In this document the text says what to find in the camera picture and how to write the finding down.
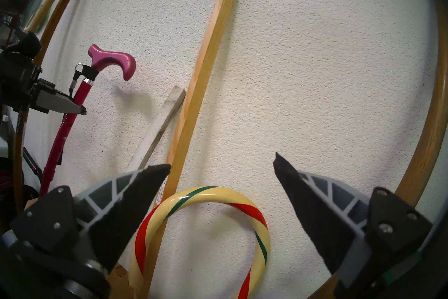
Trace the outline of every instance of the pink cane handle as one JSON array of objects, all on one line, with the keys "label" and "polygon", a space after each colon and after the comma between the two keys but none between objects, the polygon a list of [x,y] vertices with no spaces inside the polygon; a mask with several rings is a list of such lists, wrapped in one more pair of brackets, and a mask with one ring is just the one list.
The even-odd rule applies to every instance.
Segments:
[{"label": "pink cane handle", "polygon": [[96,44],[90,46],[88,53],[92,58],[92,67],[98,72],[109,65],[118,65],[123,70],[123,78],[125,81],[130,80],[135,72],[135,59],[127,53],[104,51]]}]

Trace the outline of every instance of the green stripe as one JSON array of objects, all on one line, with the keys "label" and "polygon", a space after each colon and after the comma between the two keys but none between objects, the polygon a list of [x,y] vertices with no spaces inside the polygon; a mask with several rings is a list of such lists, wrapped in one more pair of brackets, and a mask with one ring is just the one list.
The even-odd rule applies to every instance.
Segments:
[{"label": "green stripe", "polygon": [[200,193],[200,192],[202,192],[202,191],[204,191],[204,190],[207,190],[207,189],[210,189],[210,188],[216,188],[216,186],[215,185],[210,185],[210,186],[207,186],[207,187],[201,187],[201,188],[198,188],[198,189],[196,189],[196,190],[193,190],[191,193],[188,193],[188,195],[186,195],[186,196],[184,196],[182,199],[180,199],[177,203],[176,203],[176,205],[174,205],[173,206],[173,208],[171,209],[171,211],[169,212],[169,214],[166,216],[166,218],[169,218],[169,217],[171,217],[171,215],[174,213],[174,212],[176,212],[189,198],[191,198],[191,197],[193,197],[193,196],[195,196],[197,193]]},{"label": "green stripe", "polygon": [[260,245],[261,248],[261,252],[263,252],[263,257],[264,257],[264,265],[266,265],[267,262],[267,252],[266,252],[266,248],[263,245],[263,242],[261,241],[260,237],[258,236],[257,232],[255,231],[255,236],[257,238],[258,244]]}]

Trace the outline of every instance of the sticker label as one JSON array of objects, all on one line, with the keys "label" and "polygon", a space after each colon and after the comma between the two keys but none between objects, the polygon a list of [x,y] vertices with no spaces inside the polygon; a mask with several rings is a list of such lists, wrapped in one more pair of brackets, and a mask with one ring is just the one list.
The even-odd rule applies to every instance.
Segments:
[{"label": "sticker label", "polygon": [[165,177],[164,182],[163,182],[162,185],[160,186],[159,193],[157,194],[157,199],[155,200],[155,203],[156,203],[157,205],[160,205],[160,203],[162,202],[163,191],[165,190],[165,184],[166,184],[166,182],[167,182],[167,179],[168,179],[168,176]]}]

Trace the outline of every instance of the black tool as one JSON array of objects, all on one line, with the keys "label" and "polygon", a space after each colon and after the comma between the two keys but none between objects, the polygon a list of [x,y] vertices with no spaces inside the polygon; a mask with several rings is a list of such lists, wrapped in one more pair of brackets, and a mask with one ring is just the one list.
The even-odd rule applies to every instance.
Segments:
[{"label": "black tool", "polygon": [[19,112],[30,107],[40,112],[86,114],[86,109],[55,89],[55,85],[39,78],[42,69],[33,64],[33,58],[42,45],[32,32],[5,48],[0,53],[0,102]]},{"label": "black tool", "polygon": [[336,299],[376,298],[419,263],[433,225],[389,190],[371,197],[345,183],[297,171],[279,154],[275,175],[331,274]]},{"label": "black tool", "polygon": [[[3,240],[21,260],[39,295],[108,298],[105,275],[117,263],[170,169],[163,164],[126,173],[75,197],[68,186],[60,186],[14,219]],[[20,278],[2,283],[2,289],[20,297],[19,283]]]}]

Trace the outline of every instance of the wooden bent hoop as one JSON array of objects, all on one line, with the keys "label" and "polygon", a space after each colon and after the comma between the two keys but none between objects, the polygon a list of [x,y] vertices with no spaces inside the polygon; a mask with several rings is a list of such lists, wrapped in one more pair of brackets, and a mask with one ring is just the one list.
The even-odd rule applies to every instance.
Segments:
[{"label": "wooden bent hoop", "polygon": [[[437,9],[439,54],[434,90],[428,115],[411,162],[395,194],[415,207],[425,190],[434,168],[448,121],[448,21],[441,0],[435,0]],[[331,276],[308,299],[334,299],[333,291],[339,279]]]}]

